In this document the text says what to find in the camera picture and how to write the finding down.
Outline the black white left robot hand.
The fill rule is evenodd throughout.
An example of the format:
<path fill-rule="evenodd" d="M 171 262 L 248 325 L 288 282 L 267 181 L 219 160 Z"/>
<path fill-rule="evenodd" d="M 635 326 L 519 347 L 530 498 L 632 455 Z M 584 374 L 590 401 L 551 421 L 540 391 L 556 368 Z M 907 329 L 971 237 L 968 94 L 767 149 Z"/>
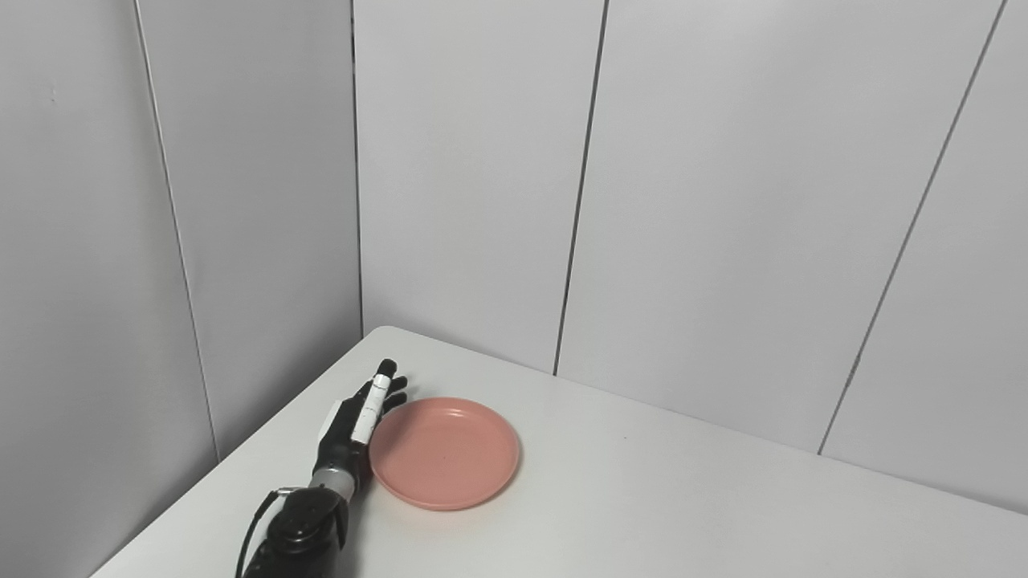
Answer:
<path fill-rule="evenodd" d="M 407 402 L 407 377 L 397 377 L 397 363 L 381 360 L 374 376 L 341 402 L 320 437 L 311 487 L 324 486 L 350 498 L 371 479 L 369 443 L 382 418 Z"/>

